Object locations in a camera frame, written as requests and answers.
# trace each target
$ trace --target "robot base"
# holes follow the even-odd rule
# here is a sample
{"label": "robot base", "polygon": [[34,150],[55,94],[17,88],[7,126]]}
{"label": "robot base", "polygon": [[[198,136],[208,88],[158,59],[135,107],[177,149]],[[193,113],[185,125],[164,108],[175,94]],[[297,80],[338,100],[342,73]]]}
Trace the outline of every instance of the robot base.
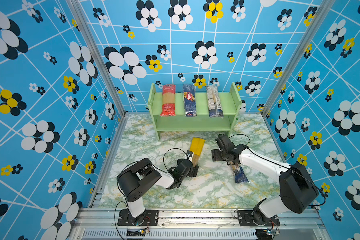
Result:
{"label": "robot base", "polygon": [[[253,210],[237,210],[238,220],[240,223],[240,227],[257,227],[258,225],[253,222],[252,212]],[[280,221],[277,215],[271,217],[269,221],[264,225],[264,227],[272,227],[272,222],[274,223],[274,227],[280,226]]]}
{"label": "robot base", "polygon": [[[151,220],[149,226],[157,226],[158,210],[146,210],[145,216]],[[128,209],[123,209],[119,212],[118,226],[135,226],[133,222],[135,219],[132,217]],[[144,219],[143,223],[139,226],[147,226],[147,219]]]}

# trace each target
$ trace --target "spaghetti package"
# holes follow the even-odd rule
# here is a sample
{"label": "spaghetti package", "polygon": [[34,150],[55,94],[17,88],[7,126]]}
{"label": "spaghetti package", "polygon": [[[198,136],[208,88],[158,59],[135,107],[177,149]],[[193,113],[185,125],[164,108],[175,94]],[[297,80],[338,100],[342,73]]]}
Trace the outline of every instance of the spaghetti package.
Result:
{"label": "spaghetti package", "polygon": [[184,95],[185,116],[195,117],[196,116],[195,85],[184,84],[183,95]]}
{"label": "spaghetti package", "polygon": [[216,86],[206,86],[206,97],[208,99],[209,117],[224,117],[223,108],[221,107],[219,93]]}
{"label": "spaghetti package", "polygon": [[173,84],[163,86],[163,106],[160,116],[175,116],[175,91],[176,86]]}

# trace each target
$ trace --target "green shelf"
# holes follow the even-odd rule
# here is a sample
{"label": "green shelf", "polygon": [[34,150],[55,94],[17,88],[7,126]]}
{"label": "green shelf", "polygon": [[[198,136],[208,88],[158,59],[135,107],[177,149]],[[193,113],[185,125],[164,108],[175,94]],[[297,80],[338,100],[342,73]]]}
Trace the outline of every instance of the green shelf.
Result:
{"label": "green shelf", "polygon": [[224,118],[209,117],[206,93],[196,93],[196,117],[186,117],[183,93],[175,94],[176,116],[161,117],[162,93],[156,93],[155,84],[151,86],[148,98],[149,113],[154,123],[156,136],[164,131],[232,131],[240,110],[241,99],[234,83],[229,93],[219,93]]}

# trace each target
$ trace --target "ventilation grille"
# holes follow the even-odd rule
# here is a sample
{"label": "ventilation grille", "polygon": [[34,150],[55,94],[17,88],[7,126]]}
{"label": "ventilation grille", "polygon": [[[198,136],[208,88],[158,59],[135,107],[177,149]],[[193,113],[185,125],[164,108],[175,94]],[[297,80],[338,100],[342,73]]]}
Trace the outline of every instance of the ventilation grille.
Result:
{"label": "ventilation grille", "polygon": [[[119,230],[120,234],[126,238],[126,230]],[[84,231],[82,240],[86,239],[121,239],[115,229],[87,228]],[[256,230],[252,229],[158,229],[153,228],[144,239],[257,239]]]}

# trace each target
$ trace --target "mounting plate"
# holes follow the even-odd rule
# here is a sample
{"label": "mounting plate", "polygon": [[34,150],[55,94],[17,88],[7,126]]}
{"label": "mounting plate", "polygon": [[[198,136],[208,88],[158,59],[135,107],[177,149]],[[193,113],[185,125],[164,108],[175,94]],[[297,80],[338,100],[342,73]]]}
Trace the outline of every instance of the mounting plate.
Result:
{"label": "mounting plate", "polygon": [[220,149],[213,149],[212,150],[212,161],[219,162],[219,161],[225,161],[220,157]]}
{"label": "mounting plate", "polygon": [[[256,225],[253,220],[252,220],[252,210],[237,210],[236,211],[238,213],[238,220],[240,223],[241,227],[257,227],[258,225]],[[279,218],[277,217],[277,215],[271,217],[269,219],[269,222],[266,223],[264,225],[264,227],[272,227],[272,222],[276,225],[276,226],[280,226],[280,221]]]}
{"label": "mounting plate", "polygon": [[[144,219],[143,223],[141,223],[139,226],[147,226],[147,223],[149,226],[157,226],[157,220],[158,220],[158,210],[146,210],[145,216],[149,217],[151,220],[150,222],[147,222],[146,219]],[[119,213],[119,220],[117,221],[118,226],[134,226],[132,224],[133,217],[129,213],[128,209],[123,209]]]}

